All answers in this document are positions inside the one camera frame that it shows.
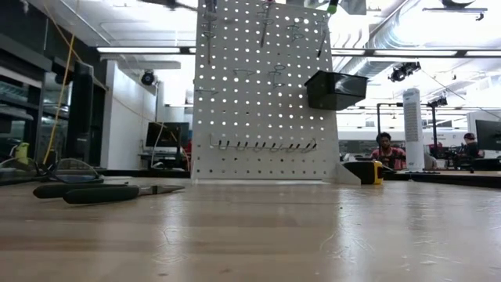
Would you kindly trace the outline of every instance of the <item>black handle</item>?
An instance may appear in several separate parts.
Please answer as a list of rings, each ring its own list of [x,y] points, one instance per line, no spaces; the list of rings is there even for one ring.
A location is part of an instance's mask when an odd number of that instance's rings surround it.
[[[38,199],[53,199],[63,197],[71,190],[91,189],[91,188],[116,188],[125,187],[127,184],[50,184],[37,187],[33,190],[33,195]]]
[[[138,186],[80,189],[69,191],[64,194],[63,199],[68,204],[108,203],[135,199],[139,191]]]

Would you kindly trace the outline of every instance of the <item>wooden workbench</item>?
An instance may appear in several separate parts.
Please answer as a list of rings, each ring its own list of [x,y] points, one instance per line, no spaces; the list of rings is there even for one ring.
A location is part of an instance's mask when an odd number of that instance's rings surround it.
[[[498,190],[128,181],[187,188],[71,206],[0,187],[0,281],[501,281]]]

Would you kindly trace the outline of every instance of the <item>computer monitor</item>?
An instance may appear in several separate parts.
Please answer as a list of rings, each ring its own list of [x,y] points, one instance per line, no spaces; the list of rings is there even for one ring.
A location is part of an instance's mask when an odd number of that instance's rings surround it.
[[[181,146],[187,146],[189,142],[189,123],[188,122],[162,122],[162,128],[159,123],[150,122],[148,124],[148,133],[146,135],[146,146],[154,147],[177,147],[178,138],[181,136]]]
[[[477,142],[480,150],[501,150],[501,122],[476,120]]]

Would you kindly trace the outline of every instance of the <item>yellow cable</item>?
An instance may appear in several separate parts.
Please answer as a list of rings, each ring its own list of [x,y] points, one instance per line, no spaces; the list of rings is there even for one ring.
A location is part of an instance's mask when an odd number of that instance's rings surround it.
[[[59,28],[56,20],[54,19],[54,16],[52,15],[52,13],[50,12],[49,8],[47,7],[47,4],[46,4],[46,0],[44,0],[42,2],[42,5],[44,6],[44,9],[45,9],[45,12],[47,13],[47,15],[49,16],[49,19],[52,21],[52,24],[54,24],[54,26],[56,27],[57,31],[59,32],[59,34],[61,35],[61,38],[63,38],[64,42],[66,42],[66,44],[70,47],[70,51],[69,51],[69,54],[68,54],[68,61],[67,61],[67,67],[66,67],[66,70],[65,70],[65,74],[64,74],[64,79],[63,79],[63,85],[66,84],[66,79],[67,79],[67,73],[68,73],[68,70],[69,70],[69,63],[70,63],[70,58],[71,58],[71,54],[74,54],[75,57],[77,58],[77,60],[81,63],[84,63],[84,61],[81,59],[81,57],[77,54],[77,52],[73,49],[73,44],[74,44],[74,38],[75,38],[75,35],[73,32],[70,32],[71,34],[71,41],[68,42],[68,40],[66,39],[66,37],[64,36],[64,33],[63,31],[61,31],[61,29]],[[78,8],[79,8],[79,5],[80,5],[80,0],[77,0],[77,8],[75,9],[75,15],[77,15],[77,11],[78,11]],[[99,80],[97,79],[94,75],[92,75],[92,79],[93,81],[99,85],[101,88],[105,89],[106,91],[106,94],[108,94],[108,88]],[[52,142],[53,142],[53,138],[54,138],[54,135],[55,135],[55,129],[56,129],[56,126],[57,126],[57,119],[59,117],[59,109],[60,109],[60,105],[61,105],[61,102],[62,102],[62,98],[63,98],[63,94],[64,94],[64,88],[61,90],[61,93],[59,94],[59,103],[58,103],[58,109],[57,109],[57,112],[56,112],[56,119],[55,119],[55,123],[54,123],[54,126],[52,127],[52,133],[51,133],[51,139],[49,141],[49,148],[47,149],[47,153],[45,154],[45,158],[44,158],[44,164],[45,162],[47,161],[47,158],[49,156],[49,152],[50,152],[50,147],[52,146]],[[135,110],[133,110],[132,108],[130,108],[129,106],[127,106],[126,104],[124,104],[122,101],[120,101],[117,97],[115,97],[113,94],[111,95],[111,97],[113,99],[115,99],[117,102],[119,102],[120,105],[124,106],[126,109],[130,110],[132,113],[138,115],[139,117],[143,118],[143,119],[146,119],[147,121],[150,121],[150,122],[154,122],[156,123],[157,125],[160,125],[162,126],[163,128],[166,128],[167,129],[167,126],[165,126],[163,123],[161,122],[157,122],[157,121],[154,121],[154,120],[151,120],[147,117],[145,117],[143,114],[139,114],[137,113]],[[188,168],[188,172],[190,172],[191,170],[191,164],[190,164],[190,159],[188,157],[188,154],[185,152],[184,148],[181,148],[182,149],[182,153],[184,154],[185,158],[186,158],[186,166]]]
[[[80,0],[77,0],[77,7],[75,9],[75,16],[78,15],[79,8],[80,8]],[[50,153],[50,150],[52,149],[52,143],[54,142],[54,137],[56,136],[57,121],[59,120],[59,112],[61,111],[61,103],[63,102],[64,89],[66,88],[66,81],[68,79],[68,72],[70,70],[70,62],[71,62],[71,55],[73,53],[74,42],[75,42],[75,35],[72,33],[71,41],[70,41],[70,50],[68,51],[68,57],[67,57],[67,61],[66,61],[66,70],[64,71],[63,84],[61,87],[61,93],[59,94],[59,100],[57,102],[56,117],[54,118],[54,125],[52,126],[52,131],[50,133],[49,145],[47,146],[47,151],[45,152],[45,157],[44,157],[44,162],[43,162],[44,165],[47,162],[47,159],[49,158],[49,153]]]

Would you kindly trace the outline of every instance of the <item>white pegboard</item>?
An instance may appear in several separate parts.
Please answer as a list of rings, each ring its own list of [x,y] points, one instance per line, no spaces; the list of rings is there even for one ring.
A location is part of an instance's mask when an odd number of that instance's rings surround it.
[[[304,87],[316,71],[332,67],[327,30],[317,58],[326,13],[272,4],[267,17],[266,7],[256,0],[219,0],[212,23],[198,15],[195,179],[335,176],[336,114],[310,109]]]

